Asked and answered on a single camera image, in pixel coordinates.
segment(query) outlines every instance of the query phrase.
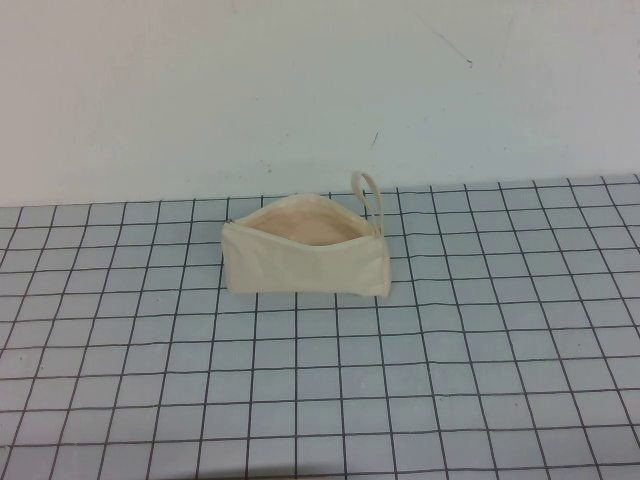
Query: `grid mat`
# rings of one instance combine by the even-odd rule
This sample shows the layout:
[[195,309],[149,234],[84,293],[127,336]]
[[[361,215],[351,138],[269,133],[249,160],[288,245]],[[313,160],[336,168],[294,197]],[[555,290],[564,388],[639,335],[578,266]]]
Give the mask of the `grid mat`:
[[387,190],[386,299],[228,294],[270,201],[0,209],[2,479],[640,478],[637,176]]

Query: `white wall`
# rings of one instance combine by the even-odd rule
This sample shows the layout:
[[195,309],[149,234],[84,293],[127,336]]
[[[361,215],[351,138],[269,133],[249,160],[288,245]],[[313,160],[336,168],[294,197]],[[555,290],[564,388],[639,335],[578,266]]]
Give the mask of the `white wall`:
[[640,0],[0,0],[0,205],[622,173],[639,136]]

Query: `fabric loop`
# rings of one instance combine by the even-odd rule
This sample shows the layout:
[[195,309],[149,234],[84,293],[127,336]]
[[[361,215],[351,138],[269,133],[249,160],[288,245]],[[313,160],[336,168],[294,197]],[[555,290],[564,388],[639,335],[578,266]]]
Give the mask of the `fabric loop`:
[[[371,189],[371,192],[375,196],[376,201],[378,203],[378,216],[380,217],[379,225],[376,222],[375,210],[371,208],[371,205],[367,201],[366,197],[362,192],[362,189],[360,188],[361,178],[364,178],[366,180],[367,184],[369,185],[369,188]],[[376,185],[376,182],[367,173],[353,172],[353,174],[351,175],[351,189],[353,190],[353,194],[356,197],[358,197],[358,200],[362,202],[362,204],[364,205],[364,208],[371,214],[371,220],[372,220],[371,223],[375,227],[376,231],[379,233],[380,236],[383,236],[384,235],[384,210],[382,205],[382,195],[380,194],[380,190],[378,189],[378,185]]]

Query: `grid line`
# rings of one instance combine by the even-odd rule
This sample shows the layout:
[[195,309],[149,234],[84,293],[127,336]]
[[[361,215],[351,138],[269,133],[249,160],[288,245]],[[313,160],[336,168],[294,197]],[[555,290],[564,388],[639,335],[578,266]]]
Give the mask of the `grid line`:
[[0,209],[2,480],[637,476],[640,179],[383,197],[388,298],[231,295],[277,196]]

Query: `cream zipper pouch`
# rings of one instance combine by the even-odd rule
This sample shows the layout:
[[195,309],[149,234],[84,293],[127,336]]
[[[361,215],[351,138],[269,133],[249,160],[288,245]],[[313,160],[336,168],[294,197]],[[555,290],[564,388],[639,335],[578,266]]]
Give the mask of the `cream zipper pouch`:
[[[360,188],[378,203],[379,223]],[[222,229],[227,288],[233,293],[333,292],[387,296],[391,287],[382,196],[366,173],[351,177],[364,218],[319,195],[293,195]]]

